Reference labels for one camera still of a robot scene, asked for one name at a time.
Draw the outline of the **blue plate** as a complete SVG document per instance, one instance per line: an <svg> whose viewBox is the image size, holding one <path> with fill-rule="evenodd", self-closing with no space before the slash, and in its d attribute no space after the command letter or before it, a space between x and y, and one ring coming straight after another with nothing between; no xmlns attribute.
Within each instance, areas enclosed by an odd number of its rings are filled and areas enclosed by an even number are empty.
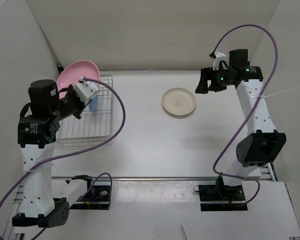
<svg viewBox="0 0 300 240"><path fill-rule="evenodd" d="M92 98L92 100L89 102L89 104L88 104L88 108L89 108L89 111L90 112L94 112L96 109L97 109L97 100L98 100L98 96L96 95L96 96L94 96L93 98Z"/></svg>

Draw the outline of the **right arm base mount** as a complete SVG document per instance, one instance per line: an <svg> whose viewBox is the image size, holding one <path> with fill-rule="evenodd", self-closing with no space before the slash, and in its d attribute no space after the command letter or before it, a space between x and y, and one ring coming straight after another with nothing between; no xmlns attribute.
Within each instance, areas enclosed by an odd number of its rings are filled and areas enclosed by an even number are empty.
<svg viewBox="0 0 300 240"><path fill-rule="evenodd" d="M242 185L228 186L222 177L212 183L199 184L193 187L199 194L201 212L247 211L245 193Z"/></svg>

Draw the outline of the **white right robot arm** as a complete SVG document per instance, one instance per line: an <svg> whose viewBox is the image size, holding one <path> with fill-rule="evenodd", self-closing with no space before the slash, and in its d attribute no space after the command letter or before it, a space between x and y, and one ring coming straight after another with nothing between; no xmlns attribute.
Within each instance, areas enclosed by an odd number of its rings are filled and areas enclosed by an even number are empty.
<svg viewBox="0 0 300 240"><path fill-rule="evenodd" d="M263 74L260 67L250 65L248 50L231 50L229 62L221 52L213 52L210 57L213 65L201 69L195 93L221 92L234 86L247 127L247 136L236 146L236 159L220 173L222 183L214 188L216 197L226 200L233 193L232 187L240 186L251 172L276 159L287 137L272 122L262 93Z"/></svg>

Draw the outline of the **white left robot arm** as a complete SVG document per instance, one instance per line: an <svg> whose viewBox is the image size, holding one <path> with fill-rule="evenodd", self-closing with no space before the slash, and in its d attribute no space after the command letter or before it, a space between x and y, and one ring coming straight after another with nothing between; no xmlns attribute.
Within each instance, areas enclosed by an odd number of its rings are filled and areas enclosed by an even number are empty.
<svg viewBox="0 0 300 240"><path fill-rule="evenodd" d="M12 218L14 227L54 228L62 226L78 197L90 200L95 188L89 183L66 183L65 196L53 196L52 161L60 121L74 116L81 118L99 88L94 83L79 80L58 89L51 79L30 84L30 102L20 112L17 142L23 161L25 178L19 213Z"/></svg>

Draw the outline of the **pink plate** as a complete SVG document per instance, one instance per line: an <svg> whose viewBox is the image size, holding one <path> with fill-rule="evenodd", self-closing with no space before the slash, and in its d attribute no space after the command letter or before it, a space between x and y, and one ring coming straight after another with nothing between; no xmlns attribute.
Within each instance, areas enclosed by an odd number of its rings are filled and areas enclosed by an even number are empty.
<svg viewBox="0 0 300 240"><path fill-rule="evenodd" d="M79 60L68 65L56 81L58 90L67 88L70 84L77 84L80 77L100 80L99 68L89 60Z"/></svg>

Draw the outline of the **cream plate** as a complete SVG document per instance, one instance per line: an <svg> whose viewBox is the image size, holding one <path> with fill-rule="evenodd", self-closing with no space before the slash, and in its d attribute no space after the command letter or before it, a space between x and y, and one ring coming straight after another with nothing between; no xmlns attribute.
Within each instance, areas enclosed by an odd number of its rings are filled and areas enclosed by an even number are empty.
<svg viewBox="0 0 300 240"><path fill-rule="evenodd" d="M197 106L195 96L185 88L171 88L167 90L161 99L163 109L176 117L190 115Z"/></svg>

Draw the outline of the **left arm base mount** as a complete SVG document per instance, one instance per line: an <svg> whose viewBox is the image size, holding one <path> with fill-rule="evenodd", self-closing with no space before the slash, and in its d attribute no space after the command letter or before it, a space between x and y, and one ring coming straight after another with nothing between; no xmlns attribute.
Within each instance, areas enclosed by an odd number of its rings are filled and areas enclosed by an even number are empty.
<svg viewBox="0 0 300 240"><path fill-rule="evenodd" d="M66 198L71 210L108 210L111 206L113 178L103 172L96 178L81 174L66 181L70 195Z"/></svg>

